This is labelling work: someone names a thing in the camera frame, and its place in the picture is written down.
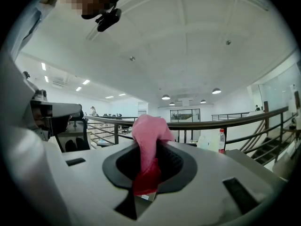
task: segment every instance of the white ceiling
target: white ceiling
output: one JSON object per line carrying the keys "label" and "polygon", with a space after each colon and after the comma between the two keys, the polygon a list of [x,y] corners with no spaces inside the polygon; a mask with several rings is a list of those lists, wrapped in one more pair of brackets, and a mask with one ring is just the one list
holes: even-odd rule
{"label": "white ceiling", "polygon": [[[42,62],[46,63],[46,71],[42,69]],[[106,102],[123,100],[130,97],[129,95],[119,96],[124,92],[111,89],[102,84],[94,83],[93,81],[90,81],[88,84],[83,85],[83,82],[89,78],[67,73],[63,70],[53,67],[46,61],[41,61],[37,58],[22,53],[18,56],[16,65],[22,72],[27,71],[29,73],[29,81],[41,86],[41,88],[39,89],[43,89],[43,85],[50,85],[54,88],[61,89],[66,92],[78,94],[79,96]],[[48,77],[48,83],[45,81],[45,76]],[[80,91],[76,91],[78,87],[82,87],[82,89]]]}
{"label": "white ceiling", "polygon": [[[266,0],[121,0],[118,7],[121,20],[98,33],[94,19],[61,2],[24,51],[167,106],[164,94],[192,97],[190,105],[214,103],[268,73],[296,46]],[[212,95],[216,87],[222,93]]]}

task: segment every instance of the pink cloth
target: pink cloth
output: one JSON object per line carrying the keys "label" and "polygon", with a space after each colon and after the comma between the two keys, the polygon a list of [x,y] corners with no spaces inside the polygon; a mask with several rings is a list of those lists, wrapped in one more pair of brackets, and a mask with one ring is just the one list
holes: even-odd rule
{"label": "pink cloth", "polygon": [[132,136],[140,147],[141,170],[133,182],[135,195],[157,191],[161,171],[156,158],[157,140],[174,141],[174,136],[162,118],[141,115],[133,124]]}

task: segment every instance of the person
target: person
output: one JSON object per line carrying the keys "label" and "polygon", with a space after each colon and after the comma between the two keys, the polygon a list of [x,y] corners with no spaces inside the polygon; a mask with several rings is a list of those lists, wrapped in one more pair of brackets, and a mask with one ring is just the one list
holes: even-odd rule
{"label": "person", "polygon": [[[118,0],[66,0],[72,7],[82,11],[84,19],[93,18],[111,8]],[[16,60],[20,50],[28,43],[39,24],[55,7],[57,0],[34,0],[33,5],[27,7],[12,27],[5,42],[6,50],[13,61]]]}
{"label": "person", "polygon": [[90,115],[91,115],[91,116],[97,116],[95,107],[92,106],[90,109],[92,109],[92,113],[91,113]]}

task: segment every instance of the metal handrail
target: metal handrail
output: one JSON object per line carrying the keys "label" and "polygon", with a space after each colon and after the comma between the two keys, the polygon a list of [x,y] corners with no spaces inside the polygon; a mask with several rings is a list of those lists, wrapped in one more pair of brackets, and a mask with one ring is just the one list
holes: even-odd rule
{"label": "metal handrail", "polygon": [[[293,136],[293,133],[292,133],[292,134],[291,134],[284,142],[286,142],[286,141],[287,141],[288,139],[290,139],[292,136]],[[276,146],[275,148],[273,148],[273,150],[274,150],[274,149],[279,149],[281,145]],[[284,151],[289,145],[290,145],[290,144],[288,144],[288,145],[286,145],[286,147],[282,148],[282,151]],[[268,164],[270,161],[272,161],[272,160],[274,160],[274,159],[275,159],[275,157],[272,157],[270,160],[266,161],[266,162],[263,163],[262,165],[264,166],[264,165]]]}
{"label": "metal handrail", "polygon": [[261,144],[260,146],[258,146],[258,147],[255,147],[255,148],[246,150],[246,151],[244,151],[244,154],[248,154],[248,153],[250,153],[250,152],[253,152],[253,151],[256,151],[256,150],[258,150],[258,149],[260,149],[260,148],[263,148],[265,145],[267,145],[268,143],[271,143],[272,141],[277,140],[279,137],[280,137],[280,135],[277,136],[277,137],[272,138],[271,140],[269,140],[269,141],[267,141],[267,142],[265,142],[265,143],[262,143],[262,144]]}
{"label": "metal handrail", "polygon": [[244,140],[256,137],[256,136],[261,136],[262,134],[265,134],[265,133],[269,132],[270,130],[275,129],[275,128],[279,127],[280,125],[281,125],[281,123],[276,125],[276,126],[273,126],[273,127],[269,128],[267,130],[263,130],[262,132],[255,133],[255,134],[249,135],[247,137],[242,137],[242,138],[237,138],[237,139],[234,139],[234,140],[226,141],[226,144],[232,144],[232,143],[236,143],[236,142],[239,142],[239,141],[244,141]]}
{"label": "metal handrail", "polygon": [[137,119],[138,117],[134,117],[134,116],[121,116],[121,117],[118,117],[118,116],[94,116],[94,117],[97,117],[97,118],[111,118],[111,119]]}
{"label": "metal handrail", "polygon": [[[239,119],[232,119],[232,120],[226,120],[226,121],[173,122],[173,123],[168,123],[167,125],[171,130],[219,129],[219,128],[241,126],[241,125],[246,125],[246,124],[257,122],[257,121],[262,121],[264,119],[279,115],[286,111],[288,111],[288,106],[274,110],[274,111],[270,111],[267,113],[252,115],[252,116],[248,116],[248,117],[242,117]],[[121,125],[121,126],[132,127],[134,124],[134,121],[106,119],[106,118],[99,118],[99,117],[95,117],[95,116],[85,116],[85,118],[94,120],[94,121],[100,121],[100,122],[105,122],[108,124]]]}
{"label": "metal handrail", "polygon": [[[260,129],[259,129],[259,132],[262,132],[263,129],[264,129],[264,126],[265,126],[265,121],[263,121]],[[257,136],[257,137],[254,137],[253,139],[251,139],[251,142],[250,144],[245,148],[245,151],[248,150],[248,149],[252,149],[256,143],[259,141],[259,139],[261,138],[261,136]]]}
{"label": "metal handrail", "polygon": [[[257,131],[259,130],[259,128],[262,126],[262,124],[264,123],[264,121],[261,121],[261,123],[259,124],[259,126],[257,127],[257,129],[255,130],[255,132],[254,133],[257,133]],[[250,138],[241,148],[240,148],[240,151],[242,151],[247,145],[248,145],[248,143],[251,141],[252,139]]]}
{"label": "metal handrail", "polygon": [[232,113],[232,114],[218,114],[218,115],[219,116],[220,115],[240,115],[240,114],[249,114],[250,112]]}

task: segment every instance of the black rectangular hole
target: black rectangular hole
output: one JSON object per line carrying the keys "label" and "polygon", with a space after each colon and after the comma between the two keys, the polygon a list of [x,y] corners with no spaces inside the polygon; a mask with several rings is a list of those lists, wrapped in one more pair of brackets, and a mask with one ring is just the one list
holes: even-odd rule
{"label": "black rectangular hole", "polygon": [[85,162],[85,161],[86,161],[86,160],[83,159],[83,158],[76,158],[76,159],[68,160],[68,161],[66,161],[66,163],[67,163],[67,165],[68,165],[69,167],[71,167],[71,166],[74,166],[74,165],[76,165],[76,164],[83,163],[83,162]]}
{"label": "black rectangular hole", "polygon": [[229,178],[222,182],[242,214],[246,214],[258,206],[258,202],[249,194],[237,178]]}

